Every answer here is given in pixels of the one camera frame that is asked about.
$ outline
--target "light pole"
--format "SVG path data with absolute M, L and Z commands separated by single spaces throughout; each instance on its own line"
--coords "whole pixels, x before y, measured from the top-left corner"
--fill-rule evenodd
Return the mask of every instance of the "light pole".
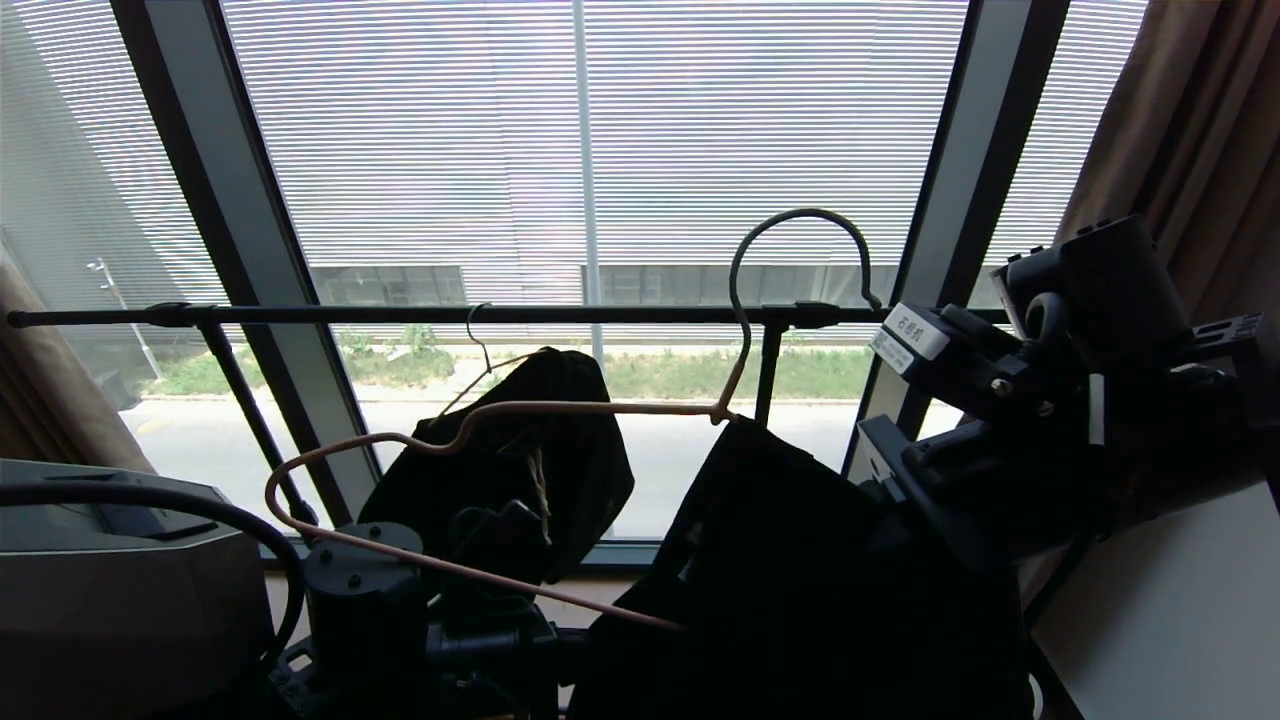
M 111 277 L 111 268 L 106 266 L 106 260 L 101 258 L 95 258 L 92 263 L 84 265 L 95 273 L 102 273 L 106 282 L 97 286 L 100 290 L 105 290 L 115 296 L 115 301 L 120 304 L 122 310 L 128 310 L 129 305 L 124 302 L 124 296 L 120 295 L 120 288 L 115 286 L 115 278 Z M 156 356 L 151 354 L 151 347 L 147 341 L 142 337 L 142 331 L 138 329 L 137 323 L 129 323 L 129 328 L 133 329 L 133 337 L 138 338 L 138 347 L 142 348 L 142 355 L 147 359 L 147 365 L 151 365 L 151 374 L 156 377 L 157 380 L 164 379 L 160 374 L 160 364 L 156 363 Z

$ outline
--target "grass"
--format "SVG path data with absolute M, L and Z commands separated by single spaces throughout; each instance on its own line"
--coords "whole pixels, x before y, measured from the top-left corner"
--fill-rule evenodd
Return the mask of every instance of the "grass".
M 355 384 L 394 388 L 425 387 L 440 382 L 454 372 L 453 355 L 439 347 L 430 328 L 411 327 L 402 338 L 407 352 L 392 355 L 366 336 L 342 334 L 339 348 Z M 654 397 L 692 400 L 717 397 L 737 356 L 736 351 L 607 355 L 604 366 L 612 397 Z M 248 348 L 237 359 L 250 386 L 264 384 L 262 373 Z M 499 361 L 504 357 L 494 357 Z M 861 395 L 870 368 L 870 351 L 865 347 L 810 350 L 783 347 L 773 383 L 776 398 L 851 400 Z M 225 395 L 229 392 L 218 361 L 207 352 L 197 356 L 161 359 L 165 374 L 146 387 L 147 395 Z M 499 382 L 507 366 L 494 377 L 483 379 L 477 391 L 484 392 Z M 739 396 L 755 392 L 760 377 L 760 355 L 751 355 L 739 383 Z

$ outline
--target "road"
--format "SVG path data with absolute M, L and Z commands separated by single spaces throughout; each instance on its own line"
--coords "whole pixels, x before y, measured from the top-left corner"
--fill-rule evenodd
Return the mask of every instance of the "road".
M 280 451 L 289 457 L 297 448 L 274 402 L 262 413 Z M 420 402 L 365 402 L 361 411 L 371 432 L 410 433 L 433 406 Z M 750 407 L 736 410 L 749 413 Z M 820 462 L 838 469 L 858 406 L 776 404 L 769 429 L 804 448 Z M 230 400 L 147 400 L 122 413 L 156 471 L 161 475 L 211 484 L 241 507 L 269 518 L 262 483 L 269 468 L 257 443 Z M 936 405 L 923 434 L 955 427 L 959 413 Z M 721 433 L 705 418 L 623 415 L 618 418 L 627 457 L 636 477 L 631 500 L 614 523 L 614 537 L 660 537 L 680 506 L 685 491 Z M 383 468 L 399 452 L 394 443 L 375 448 Z M 303 496 L 323 512 L 319 496 L 303 473 L 294 473 Z

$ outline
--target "label sticker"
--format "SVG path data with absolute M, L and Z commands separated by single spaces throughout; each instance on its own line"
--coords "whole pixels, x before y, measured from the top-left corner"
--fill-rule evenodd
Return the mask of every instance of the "label sticker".
M 911 366 L 911 363 L 915 361 L 911 351 L 895 340 L 893 336 L 891 336 L 884 328 L 876 332 L 876 340 L 872 341 L 872 350 L 874 350 L 876 355 L 879 355 L 881 360 L 888 363 L 888 366 L 893 368 L 893 372 L 900 375 Z
M 884 327 L 925 360 L 937 360 L 951 340 L 942 331 L 906 305 L 899 304 L 884 320 Z

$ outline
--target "building window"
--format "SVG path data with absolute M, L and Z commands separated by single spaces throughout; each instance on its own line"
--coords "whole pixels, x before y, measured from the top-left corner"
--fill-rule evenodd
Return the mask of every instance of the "building window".
M 581 269 L 586 292 L 586 268 Z M 887 297 L 897 265 L 872 268 L 872 290 Z M 858 265 L 744 265 L 737 277 L 744 305 L 815 300 L 863 307 Z M 727 305 L 728 265 L 604 265 L 604 305 Z
M 465 305 L 462 268 L 311 268 L 325 305 Z

